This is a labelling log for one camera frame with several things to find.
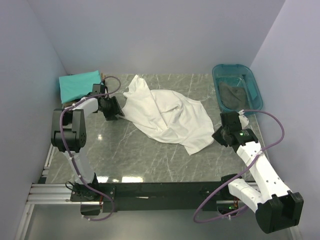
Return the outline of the white printed t shirt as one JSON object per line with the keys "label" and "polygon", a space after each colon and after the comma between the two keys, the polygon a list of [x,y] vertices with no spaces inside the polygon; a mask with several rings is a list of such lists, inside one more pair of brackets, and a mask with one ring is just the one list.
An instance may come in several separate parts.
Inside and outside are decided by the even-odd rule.
{"label": "white printed t shirt", "polygon": [[200,101],[166,89],[149,89],[135,75],[124,92],[124,119],[149,138],[165,144],[180,144],[193,155],[214,141],[214,125]]}

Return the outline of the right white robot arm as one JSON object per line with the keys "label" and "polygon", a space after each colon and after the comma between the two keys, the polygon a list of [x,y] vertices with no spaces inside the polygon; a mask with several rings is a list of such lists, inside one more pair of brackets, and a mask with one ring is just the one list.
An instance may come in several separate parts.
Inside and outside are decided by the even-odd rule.
{"label": "right white robot arm", "polygon": [[221,189],[227,189],[227,194],[248,206],[266,234],[297,226],[304,199],[299,192],[292,192],[278,176],[254,132],[243,128],[245,118],[236,111],[221,113],[221,127],[212,137],[220,145],[232,147],[249,168],[258,189],[238,175],[223,182]]}

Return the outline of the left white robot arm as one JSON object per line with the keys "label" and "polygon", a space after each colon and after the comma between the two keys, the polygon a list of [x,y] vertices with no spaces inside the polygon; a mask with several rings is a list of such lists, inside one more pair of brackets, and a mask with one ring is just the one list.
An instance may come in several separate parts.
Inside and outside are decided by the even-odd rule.
{"label": "left white robot arm", "polygon": [[74,189],[81,191],[99,189],[97,175],[90,167],[85,153],[87,142],[86,118],[97,112],[102,112],[106,121],[116,121],[123,117],[118,100],[110,97],[108,88],[95,83],[92,91],[80,101],[64,109],[53,111],[51,125],[51,144],[68,159],[75,174]]}

